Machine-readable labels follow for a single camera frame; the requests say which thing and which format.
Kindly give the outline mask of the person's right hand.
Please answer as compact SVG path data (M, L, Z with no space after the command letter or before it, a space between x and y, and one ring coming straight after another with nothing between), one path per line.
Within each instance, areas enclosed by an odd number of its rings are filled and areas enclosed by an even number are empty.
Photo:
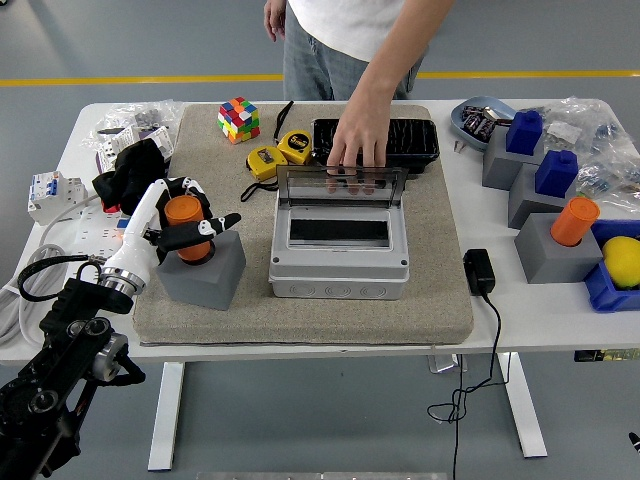
M264 28L272 42L285 39L286 0L267 0L264 4Z

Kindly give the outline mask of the person's left hand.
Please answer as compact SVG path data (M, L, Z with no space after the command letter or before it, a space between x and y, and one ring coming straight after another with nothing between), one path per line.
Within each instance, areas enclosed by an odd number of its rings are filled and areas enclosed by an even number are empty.
M387 97L352 95L339 119L326 162L331 179L339 173L354 174L358 157L371 173L386 166L391 101Z

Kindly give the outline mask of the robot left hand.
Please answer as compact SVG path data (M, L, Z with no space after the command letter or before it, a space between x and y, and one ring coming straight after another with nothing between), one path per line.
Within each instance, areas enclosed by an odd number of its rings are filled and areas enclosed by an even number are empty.
M164 207L181 195L199 201L205 218L171 226ZM122 245L106 260L99 283L124 282L141 290L149 282L152 269L164 261L168 252L209 241L240 221L238 213L213 217L203 189L190 177L157 180L149 185L135 208L122 236Z

